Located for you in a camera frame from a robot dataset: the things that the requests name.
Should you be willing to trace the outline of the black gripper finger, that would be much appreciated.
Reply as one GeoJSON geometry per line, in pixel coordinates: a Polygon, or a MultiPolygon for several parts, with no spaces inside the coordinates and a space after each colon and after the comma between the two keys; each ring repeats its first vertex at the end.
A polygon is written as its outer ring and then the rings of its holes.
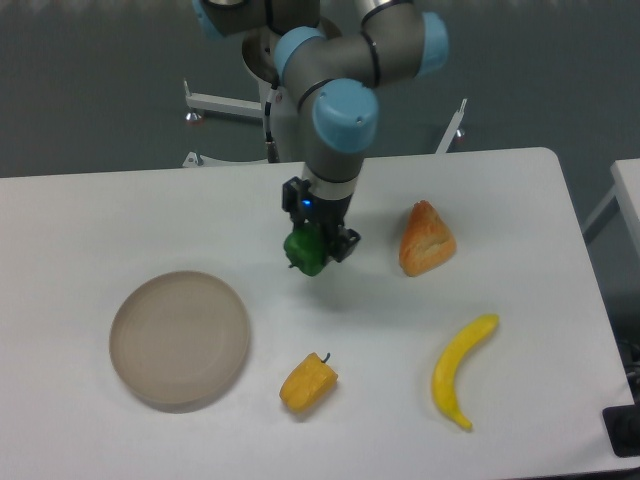
{"type": "Polygon", "coordinates": [[[348,258],[361,240],[361,235],[350,228],[338,227],[334,233],[331,233],[328,241],[329,257],[341,263],[348,258]]]}
{"type": "Polygon", "coordinates": [[[294,225],[303,225],[312,212],[311,183],[307,179],[293,177],[282,185],[282,210],[289,214],[294,225]]]}

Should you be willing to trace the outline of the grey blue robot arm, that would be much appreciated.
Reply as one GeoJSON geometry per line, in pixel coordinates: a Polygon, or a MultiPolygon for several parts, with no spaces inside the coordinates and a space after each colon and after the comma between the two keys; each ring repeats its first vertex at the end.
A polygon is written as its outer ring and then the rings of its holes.
{"type": "Polygon", "coordinates": [[[258,33],[274,89],[296,107],[303,173],[284,183],[293,224],[284,241],[291,266],[317,275],[350,256],[361,237],[345,225],[366,150],[376,136],[376,88],[440,69],[449,54],[441,17],[411,1],[359,1],[360,30],[329,34],[318,1],[195,1],[212,38],[258,33]]]}

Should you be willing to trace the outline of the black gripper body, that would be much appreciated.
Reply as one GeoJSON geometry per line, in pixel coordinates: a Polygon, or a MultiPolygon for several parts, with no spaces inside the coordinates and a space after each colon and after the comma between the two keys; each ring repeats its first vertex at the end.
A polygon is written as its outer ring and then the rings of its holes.
{"type": "Polygon", "coordinates": [[[310,196],[301,201],[301,209],[305,219],[319,226],[325,235],[337,235],[345,225],[350,203],[351,196],[339,200],[310,196]]]}

